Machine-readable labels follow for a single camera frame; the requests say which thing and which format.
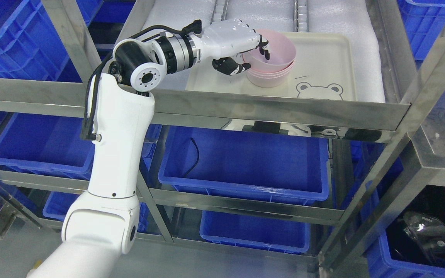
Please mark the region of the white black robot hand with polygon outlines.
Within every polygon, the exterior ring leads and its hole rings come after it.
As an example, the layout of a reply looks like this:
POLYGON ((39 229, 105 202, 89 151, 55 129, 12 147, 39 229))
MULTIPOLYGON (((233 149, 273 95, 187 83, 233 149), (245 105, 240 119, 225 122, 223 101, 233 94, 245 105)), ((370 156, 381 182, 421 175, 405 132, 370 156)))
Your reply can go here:
POLYGON ((196 62, 210 61, 212 67, 228 76, 238 75, 251 68, 250 63, 238 63, 233 57, 258 49, 260 55, 270 60, 270 42, 238 19, 215 22, 201 29, 199 34, 191 34, 194 42, 196 62))

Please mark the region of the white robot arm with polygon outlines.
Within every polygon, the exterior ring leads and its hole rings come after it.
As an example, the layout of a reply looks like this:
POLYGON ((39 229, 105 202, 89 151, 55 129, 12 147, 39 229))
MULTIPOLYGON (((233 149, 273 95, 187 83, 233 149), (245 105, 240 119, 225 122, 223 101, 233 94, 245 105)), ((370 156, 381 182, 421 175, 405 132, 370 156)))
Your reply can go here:
POLYGON ((150 93, 196 61, 197 19, 181 30, 154 25, 120 41, 94 69, 80 137, 94 143, 88 188, 65 216, 60 246, 29 278, 107 278, 135 240, 141 150, 154 114, 150 93))

